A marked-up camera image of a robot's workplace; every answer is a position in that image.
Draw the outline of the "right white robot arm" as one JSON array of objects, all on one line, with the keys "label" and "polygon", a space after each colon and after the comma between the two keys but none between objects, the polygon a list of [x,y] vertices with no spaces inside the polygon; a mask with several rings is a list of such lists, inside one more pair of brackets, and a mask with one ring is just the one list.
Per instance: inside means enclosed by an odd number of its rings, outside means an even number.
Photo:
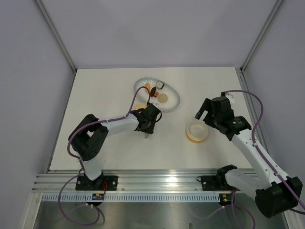
[{"label": "right white robot arm", "polygon": [[243,116],[235,116],[226,96],[206,98],[195,115],[208,126],[224,134],[245,156],[258,179],[244,174],[236,166],[218,169],[216,183],[227,189],[234,187],[251,197],[267,218],[283,213],[298,205],[303,184],[298,177],[290,177],[270,157],[256,139],[253,129]]}]

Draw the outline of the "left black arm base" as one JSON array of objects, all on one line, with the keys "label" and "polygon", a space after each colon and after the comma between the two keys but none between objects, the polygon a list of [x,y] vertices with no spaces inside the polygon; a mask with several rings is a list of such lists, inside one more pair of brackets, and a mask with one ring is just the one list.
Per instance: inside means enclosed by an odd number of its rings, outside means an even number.
[{"label": "left black arm base", "polygon": [[77,191],[116,191],[118,185],[118,176],[101,176],[92,181],[85,175],[77,178]]}]

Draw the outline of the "cream lunch box lid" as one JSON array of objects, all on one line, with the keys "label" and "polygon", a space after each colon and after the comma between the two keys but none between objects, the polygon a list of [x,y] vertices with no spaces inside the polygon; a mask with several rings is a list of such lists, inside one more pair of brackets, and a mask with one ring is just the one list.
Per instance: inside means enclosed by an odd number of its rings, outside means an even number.
[{"label": "cream lunch box lid", "polygon": [[140,103],[140,104],[137,104],[133,110],[139,110],[139,109],[145,109],[147,107],[147,103]]}]

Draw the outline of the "round beige cookie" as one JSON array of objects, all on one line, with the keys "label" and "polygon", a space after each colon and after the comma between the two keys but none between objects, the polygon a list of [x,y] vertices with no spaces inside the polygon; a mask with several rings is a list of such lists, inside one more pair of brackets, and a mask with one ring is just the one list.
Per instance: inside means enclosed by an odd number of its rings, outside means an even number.
[{"label": "round beige cookie", "polygon": [[160,103],[165,103],[168,101],[168,96],[166,94],[159,94],[157,98]]}]

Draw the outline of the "round cream lunch box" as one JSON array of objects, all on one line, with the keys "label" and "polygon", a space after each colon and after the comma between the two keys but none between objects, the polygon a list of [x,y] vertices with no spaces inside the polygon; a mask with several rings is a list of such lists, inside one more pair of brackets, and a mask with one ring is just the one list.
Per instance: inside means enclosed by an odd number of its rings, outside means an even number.
[{"label": "round cream lunch box", "polygon": [[199,120],[193,120],[186,126],[186,137],[193,143],[203,142],[209,134],[208,126]]}]

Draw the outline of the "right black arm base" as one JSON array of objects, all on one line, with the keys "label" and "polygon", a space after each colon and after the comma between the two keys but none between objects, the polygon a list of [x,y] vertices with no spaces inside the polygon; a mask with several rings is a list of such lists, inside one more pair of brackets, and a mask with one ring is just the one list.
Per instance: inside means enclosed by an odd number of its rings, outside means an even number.
[{"label": "right black arm base", "polygon": [[236,190],[235,187],[218,181],[217,176],[198,176],[196,180],[201,183],[203,191],[231,191]]}]

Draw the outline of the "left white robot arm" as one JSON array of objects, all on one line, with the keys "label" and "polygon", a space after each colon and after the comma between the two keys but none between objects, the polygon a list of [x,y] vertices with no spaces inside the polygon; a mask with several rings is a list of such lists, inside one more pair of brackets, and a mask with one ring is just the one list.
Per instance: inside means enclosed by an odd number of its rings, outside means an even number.
[{"label": "left white robot arm", "polygon": [[68,138],[68,154],[78,159],[84,171],[86,184],[93,190],[103,184],[99,154],[107,137],[125,132],[143,132],[151,135],[155,123],[161,119],[160,112],[149,113],[143,109],[110,119],[100,120],[93,114],[85,116]]}]

